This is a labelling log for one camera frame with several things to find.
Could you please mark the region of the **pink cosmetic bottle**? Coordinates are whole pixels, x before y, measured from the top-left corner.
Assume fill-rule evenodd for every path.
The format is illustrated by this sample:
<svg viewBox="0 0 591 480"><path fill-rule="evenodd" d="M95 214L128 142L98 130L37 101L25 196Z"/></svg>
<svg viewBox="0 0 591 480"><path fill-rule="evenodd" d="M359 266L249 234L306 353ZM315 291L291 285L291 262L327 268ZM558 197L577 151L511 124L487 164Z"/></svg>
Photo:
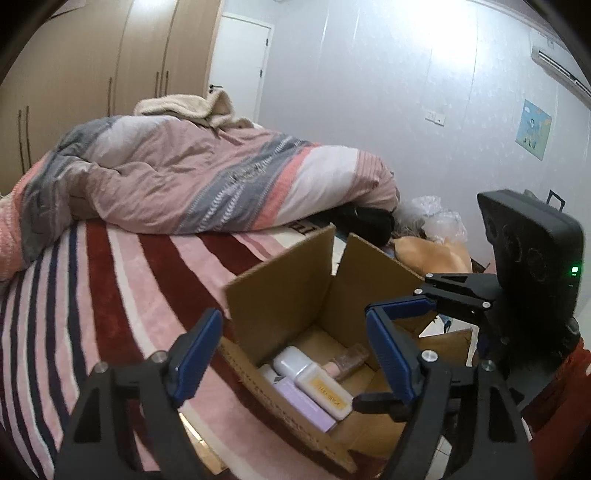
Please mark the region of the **pink cosmetic bottle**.
<svg viewBox="0 0 591 480"><path fill-rule="evenodd" d="M353 345L335 357L332 357L322 368L335 381L342 381L359 370L366 363L370 353L361 344Z"/></svg>

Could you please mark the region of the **white bottle yellow label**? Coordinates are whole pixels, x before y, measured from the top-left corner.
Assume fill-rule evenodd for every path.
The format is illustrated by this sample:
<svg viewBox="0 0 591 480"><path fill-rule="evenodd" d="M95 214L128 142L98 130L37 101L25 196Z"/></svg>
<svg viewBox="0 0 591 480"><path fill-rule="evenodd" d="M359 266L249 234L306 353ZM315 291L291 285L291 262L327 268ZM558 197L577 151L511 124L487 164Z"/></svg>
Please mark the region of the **white bottle yellow label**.
<svg viewBox="0 0 591 480"><path fill-rule="evenodd" d="M273 368L290 380L311 400L337 421L353 411L353 396L322 366L294 346L288 346L273 359Z"/></svg>

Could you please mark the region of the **lavender box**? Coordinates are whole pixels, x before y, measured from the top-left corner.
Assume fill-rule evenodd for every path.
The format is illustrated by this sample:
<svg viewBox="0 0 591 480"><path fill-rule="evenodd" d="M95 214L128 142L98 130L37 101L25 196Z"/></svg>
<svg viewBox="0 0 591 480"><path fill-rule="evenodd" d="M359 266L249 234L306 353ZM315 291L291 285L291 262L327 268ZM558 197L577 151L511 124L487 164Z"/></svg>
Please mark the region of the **lavender box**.
<svg viewBox="0 0 591 480"><path fill-rule="evenodd" d="M334 418L329 413L326 413L321 406L318 406L314 400L308 397L304 391L294 384L294 381L290 378L280 375L270 367L269 364L265 364L259 368L259 373L263 375L277 393L280 394L284 399L287 400L298 413L304 416L305 419L311 422L312 425L327 433L332 430L337 424Z"/></svg>

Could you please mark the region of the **tan plush toy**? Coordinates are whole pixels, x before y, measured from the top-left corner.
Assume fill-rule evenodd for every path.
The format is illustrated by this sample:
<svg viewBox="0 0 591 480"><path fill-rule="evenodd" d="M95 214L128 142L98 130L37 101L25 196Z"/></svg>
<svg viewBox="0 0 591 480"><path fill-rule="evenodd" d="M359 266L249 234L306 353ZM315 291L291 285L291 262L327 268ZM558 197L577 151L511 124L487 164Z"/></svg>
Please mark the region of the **tan plush toy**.
<svg viewBox="0 0 591 480"><path fill-rule="evenodd" d="M393 240L396 259L417 274L472 273L472 259L464 243L443 244L406 236Z"/></svg>

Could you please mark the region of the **red patterned sleeve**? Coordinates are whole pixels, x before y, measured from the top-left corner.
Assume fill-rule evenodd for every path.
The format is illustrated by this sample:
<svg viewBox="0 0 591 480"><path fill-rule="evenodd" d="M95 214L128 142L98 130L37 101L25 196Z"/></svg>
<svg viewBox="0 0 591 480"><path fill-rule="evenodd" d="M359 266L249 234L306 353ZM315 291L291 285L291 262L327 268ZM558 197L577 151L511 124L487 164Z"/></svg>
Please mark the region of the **red patterned sleeve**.
<svg viewBox="0 0 591 480"><path fill-rule="evenodd" d="M580 341L552 382L523 410L536 477L590 477L590 351Z"/></svg>

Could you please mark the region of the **black clothing heap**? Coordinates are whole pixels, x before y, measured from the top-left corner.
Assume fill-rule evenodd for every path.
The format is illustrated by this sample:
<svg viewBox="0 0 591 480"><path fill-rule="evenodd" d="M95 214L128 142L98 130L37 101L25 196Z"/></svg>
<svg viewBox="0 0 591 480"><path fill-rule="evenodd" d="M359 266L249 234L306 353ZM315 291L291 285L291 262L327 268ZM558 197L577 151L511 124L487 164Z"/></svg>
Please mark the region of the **black clothing heap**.
<svg viewBox="0 0 591 480"><path fill-rule="evenodd" d="M355 234L376 247L385 247L394 231L394 216L388 210L346 203L318 213L318 219L332 223L342 234Z"/></svg>

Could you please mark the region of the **clear plastic bags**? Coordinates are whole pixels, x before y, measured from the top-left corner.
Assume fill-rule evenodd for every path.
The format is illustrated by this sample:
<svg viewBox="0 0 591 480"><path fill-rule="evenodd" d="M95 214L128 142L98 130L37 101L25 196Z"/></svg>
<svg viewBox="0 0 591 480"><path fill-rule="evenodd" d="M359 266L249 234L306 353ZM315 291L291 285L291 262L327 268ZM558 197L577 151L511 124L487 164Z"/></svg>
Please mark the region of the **clear plastic bags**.
<svg viewBox="0 0 591 480"><path fill-rule="evenodd" d="M438 244L468 242L460 214L444 208L438 196L401 201L393 217L394 238L412 236Z"/></svg>

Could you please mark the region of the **brown cardboard box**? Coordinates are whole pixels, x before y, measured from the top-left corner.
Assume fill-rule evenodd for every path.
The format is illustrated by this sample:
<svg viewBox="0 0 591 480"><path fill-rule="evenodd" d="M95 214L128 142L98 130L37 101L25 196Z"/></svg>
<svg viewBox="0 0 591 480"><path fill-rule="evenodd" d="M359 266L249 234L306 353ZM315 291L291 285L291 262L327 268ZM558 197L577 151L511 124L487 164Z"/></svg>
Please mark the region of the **brown cardboard box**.
<svg viewBox="0 0 591 480"><path fill-rule="evenodd" d="M375 479L403 430L387 415L352 413L324 433L259 372L290 345L320 364L366 345L366 306L411 295L423 282L356 235L335 263L334 243L335 230L326 227L225 288L232 334L219 351L235 372L239 401L263 424L256 464L280 462L276 479Z"/></svg>

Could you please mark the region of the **striped red pink bedspread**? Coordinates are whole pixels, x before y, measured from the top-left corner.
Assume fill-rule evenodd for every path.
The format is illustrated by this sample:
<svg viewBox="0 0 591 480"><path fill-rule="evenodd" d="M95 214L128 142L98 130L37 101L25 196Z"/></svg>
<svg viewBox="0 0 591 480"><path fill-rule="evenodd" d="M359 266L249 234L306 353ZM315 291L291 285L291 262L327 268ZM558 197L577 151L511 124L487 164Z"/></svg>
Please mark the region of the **striped red pink bedspread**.
<svg viewBox="0 0 591 480"><path fill-rule="evenodd" d="M1 298L1 430L35 479L49 479L87 374L165 350L224 286L311 233L135 235L81 222L19 273ZM263 409L215 356L182 407L226 479L337 479L339 469Z"/></svg>

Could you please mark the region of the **pink grey striped duvet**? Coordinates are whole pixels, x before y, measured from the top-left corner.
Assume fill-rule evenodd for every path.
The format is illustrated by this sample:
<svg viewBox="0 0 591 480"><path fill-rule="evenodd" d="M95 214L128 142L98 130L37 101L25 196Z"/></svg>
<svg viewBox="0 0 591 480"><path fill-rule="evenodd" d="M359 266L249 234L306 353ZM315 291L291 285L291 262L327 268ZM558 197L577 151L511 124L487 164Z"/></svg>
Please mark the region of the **pink grey striped duvet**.
<svg viewBox="0 0 591 480"><path fill-rule="evenodd" d="M342 204L393 211L400 193L381 158L263 128L172 116L76 126L1 201L1 277L28 268L74 222L136 234L249 232Z"/></svg>

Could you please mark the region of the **white door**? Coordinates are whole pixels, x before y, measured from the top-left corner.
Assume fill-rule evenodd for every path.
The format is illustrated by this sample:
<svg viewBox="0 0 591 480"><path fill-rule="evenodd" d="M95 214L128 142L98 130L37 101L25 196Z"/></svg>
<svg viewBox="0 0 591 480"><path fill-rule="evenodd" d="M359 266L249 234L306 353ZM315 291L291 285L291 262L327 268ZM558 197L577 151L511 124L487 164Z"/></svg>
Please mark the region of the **white door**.
<svg viewBox="0 0 591 480"><path fill-rule="evenodd" d="M259 119L273 26L224 13L219 21L209 72L209 92L224 90L235 114Z"/></svg>

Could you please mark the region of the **white air conditioner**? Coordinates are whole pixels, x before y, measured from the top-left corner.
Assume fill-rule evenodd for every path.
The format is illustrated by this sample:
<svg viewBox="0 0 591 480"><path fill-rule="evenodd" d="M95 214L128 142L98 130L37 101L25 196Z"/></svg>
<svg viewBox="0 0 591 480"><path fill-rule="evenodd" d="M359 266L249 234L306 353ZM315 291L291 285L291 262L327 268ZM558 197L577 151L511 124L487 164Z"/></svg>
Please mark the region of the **white air conditioner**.
<svg viewBox="0 0 591 480"><path fill-rule="evenodd" d="M530 30L531 59L581 101L590 105L590 83L574 57L551 38Z"/></svg>

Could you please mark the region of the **beige wooden wardrobe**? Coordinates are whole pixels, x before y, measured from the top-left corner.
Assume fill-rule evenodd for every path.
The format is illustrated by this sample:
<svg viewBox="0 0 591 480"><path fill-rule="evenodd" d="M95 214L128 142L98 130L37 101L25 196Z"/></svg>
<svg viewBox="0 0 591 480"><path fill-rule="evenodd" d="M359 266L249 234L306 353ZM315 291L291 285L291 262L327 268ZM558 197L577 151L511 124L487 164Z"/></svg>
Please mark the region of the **beige wooden wardrobe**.
<svg viewBox="0 0 591 480"><path fill-rule="evenodd" d="M45 22L1 83L1 191L74 126L204 95L219 1L86 1Z"/></svg>

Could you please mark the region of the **white wall switch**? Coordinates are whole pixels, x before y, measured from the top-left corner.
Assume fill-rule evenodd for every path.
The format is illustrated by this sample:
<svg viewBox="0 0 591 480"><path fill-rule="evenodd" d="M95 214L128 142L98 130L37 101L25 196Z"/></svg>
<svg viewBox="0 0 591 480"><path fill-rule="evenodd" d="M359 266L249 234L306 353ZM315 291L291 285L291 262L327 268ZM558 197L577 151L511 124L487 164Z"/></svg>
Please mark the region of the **white wall switch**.
<svg viewBox="0 0 591 480"><path fill-rule="evenodd" d="M446 116L444 114L432 110L427 110L425 112L425 119L439 126L444 126L446 122Z"/></svg>

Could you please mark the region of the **cartoon wall poster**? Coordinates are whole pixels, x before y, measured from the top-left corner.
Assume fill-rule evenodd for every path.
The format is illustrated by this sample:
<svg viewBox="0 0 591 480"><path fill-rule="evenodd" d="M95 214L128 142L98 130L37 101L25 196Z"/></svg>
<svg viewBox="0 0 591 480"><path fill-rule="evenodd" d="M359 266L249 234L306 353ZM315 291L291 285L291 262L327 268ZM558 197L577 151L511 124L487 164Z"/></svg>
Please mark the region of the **cartoon wall poster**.
<svg viewBox="0 0 591 480"><path fill-rule="evenodd" d="M551 125L552 117L549 114L529 100L525 100L517 130L516 143L542 161L549 140Z"/></svg>

